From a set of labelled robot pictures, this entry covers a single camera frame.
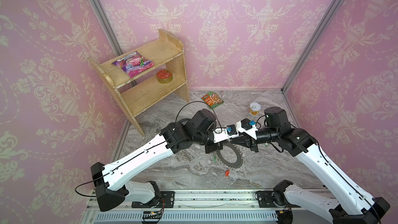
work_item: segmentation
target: marble tabletop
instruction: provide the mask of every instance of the marble tabletop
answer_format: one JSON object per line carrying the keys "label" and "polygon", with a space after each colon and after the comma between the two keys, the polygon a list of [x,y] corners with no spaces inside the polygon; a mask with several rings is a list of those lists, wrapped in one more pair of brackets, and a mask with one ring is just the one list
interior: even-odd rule
{"label": "marble tabletop", "polygon": [[[206,93],[206,91],[190,91],[191,101],[201,101],[201,97]],[[224,100],[222,105],[215,108],[222,125],[233,124],[244,118],[260,117],[261,113],[253,117],[248,112],[251,102],[260,103],[262,111],[273,106],[287,111],[280,90],[217,91],[217,93]],[[185,104],[183,99],[176,94],[171,94],[140,114],[137,121],[144,130],[145,137],[142,137],[135,127],[131,126],[120,157],[149,142],[162,128],[174,122],[176,114]],[[182,110],[178,119],[191,118],[202,108],[206,106],[201,103],[190,104]],[[193,144],[191,148],[155,163],[135,176],[132,181],[156,181],[161,189],[269,189],[284,179],[296,183],[299,187],[322,186],[322,182],[288,152],[278,153],[272,146],[265,147],[263,144],[258,148],[259,152],[255,153],[239,146],[243,156],[243,165],[232,169],[222,164],[219,159],[215,162],[213,154],[205,153],[205,147]],[[235,158],[231,155],[230,148],[222,150],[222,154],[227,159]],[[226,177],[225,171],[228,169],[230,173]]]}

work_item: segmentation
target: lower shelf board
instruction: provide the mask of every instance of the lower shelf board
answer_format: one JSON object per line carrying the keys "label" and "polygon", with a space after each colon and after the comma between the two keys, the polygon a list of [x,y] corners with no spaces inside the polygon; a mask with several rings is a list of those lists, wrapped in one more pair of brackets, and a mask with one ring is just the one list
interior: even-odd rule
{"label": "lower shelf board", "polygon": [[123,92],[122,97],[135,117],[186,83],[177,74],[173,74],[170,83],[161,84],[155,75]]}

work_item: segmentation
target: red can lid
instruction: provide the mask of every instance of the red can lid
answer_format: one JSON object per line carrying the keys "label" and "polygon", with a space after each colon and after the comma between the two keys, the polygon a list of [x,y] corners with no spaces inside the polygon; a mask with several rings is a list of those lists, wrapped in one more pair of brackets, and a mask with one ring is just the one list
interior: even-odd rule
{"label": "red can lid", "polygon": [[168,69],[162,69],[161,71],[158,72],[157,77],[159,79],[167,79],[170,78],[170,76],[172,76],[172,72]]}

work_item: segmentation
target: metal ring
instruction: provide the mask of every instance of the metal ring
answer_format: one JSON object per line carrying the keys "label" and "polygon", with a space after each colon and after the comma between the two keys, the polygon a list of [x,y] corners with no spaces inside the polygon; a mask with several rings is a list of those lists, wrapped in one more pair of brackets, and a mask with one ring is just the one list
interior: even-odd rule
{"label": "metal ring", "polygon": [[231,162],[226,161],[225,158],[222,157],[221,151],[217,150],[216,155],[221,160],[221,162],[231,168],[237,169],[237,168],[241,167],[243,164],[243,157],[242,157],[242,153],[240,152],[238,147],[236,147],[234,144],[231,144],[231,143],[224,143],[224,144],[222,144],[222,146],[230,147],[235,152],[236,162],[231,163]]}

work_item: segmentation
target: pink wall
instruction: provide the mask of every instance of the pink wall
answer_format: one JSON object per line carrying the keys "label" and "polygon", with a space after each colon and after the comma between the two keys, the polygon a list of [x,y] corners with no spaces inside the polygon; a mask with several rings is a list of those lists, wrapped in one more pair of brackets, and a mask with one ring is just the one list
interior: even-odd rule
{"label": "pink wall", "polygon": [[122,49],[174,32],[191,88],[281,88],[331,0],[100,0]]}
{"label": "pink wall", "polygon": [[345,0],[288,91],[298,120],[398,217],[398,0]]}
{"label": "pink wall", "polygon": [[0,0],[0,223],[80,223],[125,120],[89,56],[114,53],[88,0]]}

